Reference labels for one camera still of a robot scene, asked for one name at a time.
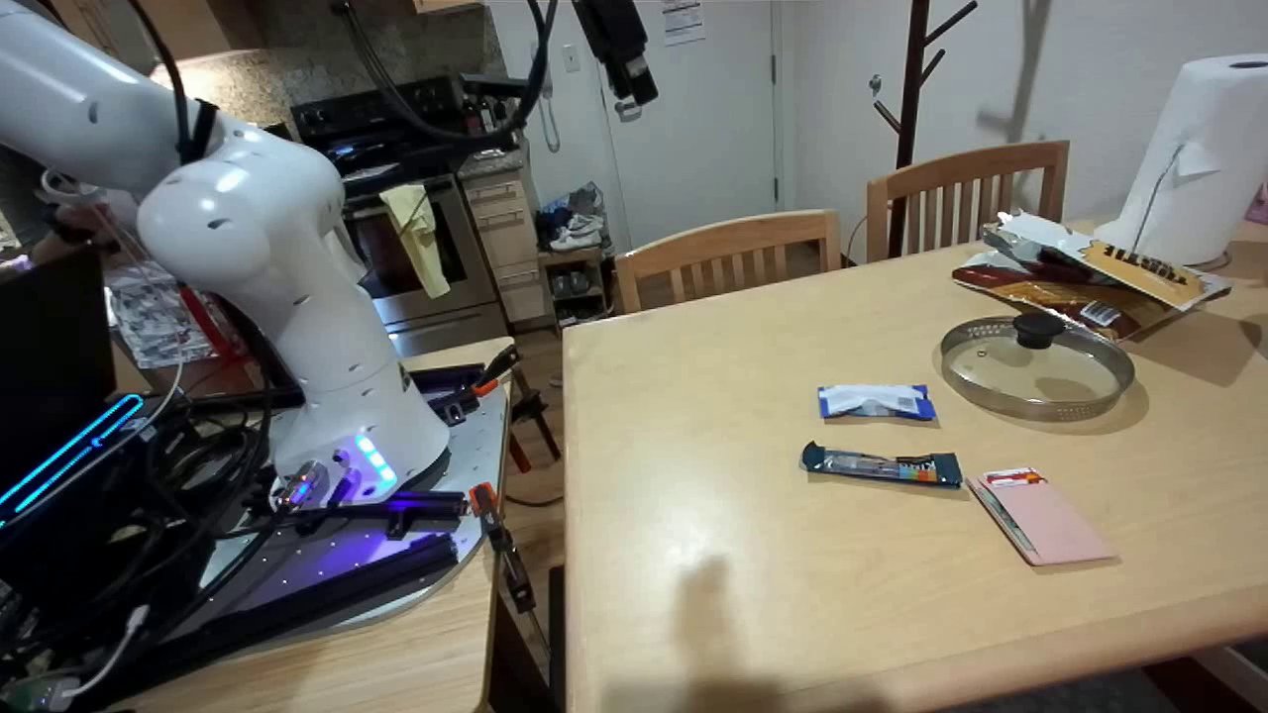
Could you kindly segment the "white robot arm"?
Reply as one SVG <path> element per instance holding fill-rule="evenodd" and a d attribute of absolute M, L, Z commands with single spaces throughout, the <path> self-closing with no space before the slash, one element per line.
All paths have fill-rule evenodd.
<path fill-rule="evenodd" d="M 267 335 L 301 386 L 271 422 L 278 507 L 385 501 L 446 450 L 360 290 L 326 155 L 179 97 L 24 0 L 0 0 L 0 142 L 125 190 L 148 252 Z"/>

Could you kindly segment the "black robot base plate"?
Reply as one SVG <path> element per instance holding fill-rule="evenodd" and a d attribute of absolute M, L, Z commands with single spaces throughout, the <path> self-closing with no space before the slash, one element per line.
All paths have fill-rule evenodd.
<path fill-rule="evenodd" d="M 241 648 L 401 611 L 455 574 L 477 546 L 478 525 L 459 491 L 290 514 L 190 607 L 148 620 L 109 672 L 72 702 L 72 713 L 104 713 Z"/>

